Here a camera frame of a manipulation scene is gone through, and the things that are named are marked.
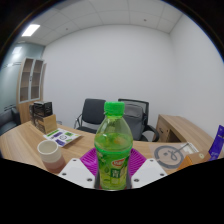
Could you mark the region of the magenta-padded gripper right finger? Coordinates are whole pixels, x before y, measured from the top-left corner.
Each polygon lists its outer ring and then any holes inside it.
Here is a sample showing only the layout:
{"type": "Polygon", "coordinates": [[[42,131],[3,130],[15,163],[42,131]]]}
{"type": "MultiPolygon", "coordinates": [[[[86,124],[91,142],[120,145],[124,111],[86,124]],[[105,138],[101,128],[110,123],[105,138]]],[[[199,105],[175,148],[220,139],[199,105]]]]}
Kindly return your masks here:
{"type": "Polygon", "coordinates": [[[146,159],[136,149],[131,150],[128,161],[129,189],[141,188],[166,175],[167,173],[155,159],[146,159]]]}

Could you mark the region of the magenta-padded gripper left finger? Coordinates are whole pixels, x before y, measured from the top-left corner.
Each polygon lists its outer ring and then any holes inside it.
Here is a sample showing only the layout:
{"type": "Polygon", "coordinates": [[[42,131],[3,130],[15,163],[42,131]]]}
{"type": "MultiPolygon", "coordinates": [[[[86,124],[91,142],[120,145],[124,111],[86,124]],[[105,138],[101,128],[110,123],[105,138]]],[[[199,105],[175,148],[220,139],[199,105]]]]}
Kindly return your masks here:
{"type": "Polygon", "coordinates": [[[99,174],[96,149],[89,150],[81,158],[72,158],[58,176],[84,188],[98,189],[99,174]]]}

